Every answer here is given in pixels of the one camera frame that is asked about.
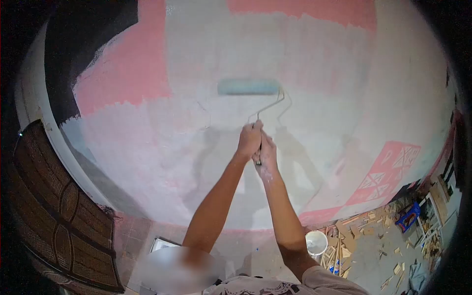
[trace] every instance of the geometric pattern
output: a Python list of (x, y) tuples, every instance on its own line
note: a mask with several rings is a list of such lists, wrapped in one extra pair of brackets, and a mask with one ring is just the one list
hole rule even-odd
[(386, 197), (390, 201), (395, 188), (413, 165), (421, 147), (397, 141), (385, 143), (364, 180), (351, 195), (346, 205), (354, 205)]

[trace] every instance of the paint bucket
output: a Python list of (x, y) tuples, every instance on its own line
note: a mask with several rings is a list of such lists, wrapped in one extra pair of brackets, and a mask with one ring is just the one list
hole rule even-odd
[(306, 249), (310, 255), (320, 255), (328, 248), (328, 238), (319, 230), (311, 231), (305, 235)]

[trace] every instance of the blurred object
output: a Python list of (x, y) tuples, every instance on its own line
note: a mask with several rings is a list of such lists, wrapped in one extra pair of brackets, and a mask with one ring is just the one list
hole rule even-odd
[(218, 275), (213, 256), (182, 246), (148, 254), (139, 274), (145, 289), (173, 295), (200, 292), (213, 285)]
[(164, 248), (168, 248), (168, 247), (180, 247), (182, 245), (179, 245), (179, 244), (176, 244), (176, 243), (173, 243), (163, 237), (157, 237), (154, 239), (154, 242), (152, 243), (152, 246), (151, 246), (151, 250), (149, 251), (149, 253), (152, 253), (156, 250), (159, 250), (159, 249), (164, 249)]

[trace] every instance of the tiled floor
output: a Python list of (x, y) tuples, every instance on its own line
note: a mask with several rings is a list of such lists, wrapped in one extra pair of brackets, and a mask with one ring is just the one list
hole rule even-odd
[[(348, 279), (364, 287), (372, 294), (394, 294), (400, 276), (394, 276), (389, 285), (380, 292), (380, 286), (393, 276), (397, 263), (405, 262), (405, 279), (398, 294), (406, 290), (409, 267), (422, 261), (420, 249), (406, 243), (399, 229), (395, 226), (384, 228), (375, 224), (375, 235), (362, 236), (357, 240), (357, 250), (353, 253), (352, 268)], [(186, 228), (169, 224), (160, 224), (148, 219), (133, 218), (118, 214), (115, 229), (115, 250), (117, 268), (123, 285), (139, 292), (141, 281), (139, 269), (144, 257), (149, 253), (155, 237), (161, 236), (175, 243), (182, 243)], [(384, 244), (388, 254), (379, 260), (379, 249)], [(401, 253), (394, 254), (400, 247)], [(240, 273), (251, 276), (277, 278), (284, 281), (298, 282), (282, 261), (272, 230), (236, 231), (224, 230), (211, 254), (221, 264), (221, 279), (230, 278)]]

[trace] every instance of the wall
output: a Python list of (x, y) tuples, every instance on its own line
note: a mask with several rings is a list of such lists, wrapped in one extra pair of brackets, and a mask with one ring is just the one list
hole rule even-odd
[[(289, 94), (261, 119), (305, 224), (379, 207), (431, 168), (454, 100), (412, 4), (285, 3), (141, 0), (138, 23), (100, 49), (73, 87), (80, 117), (60, 127), (118, 210), (188, 225), (241, 126), (276, 99), (219, 97), (225, 77), (275, 78)], [(225, 227), (272, 227), (252, 164)]]

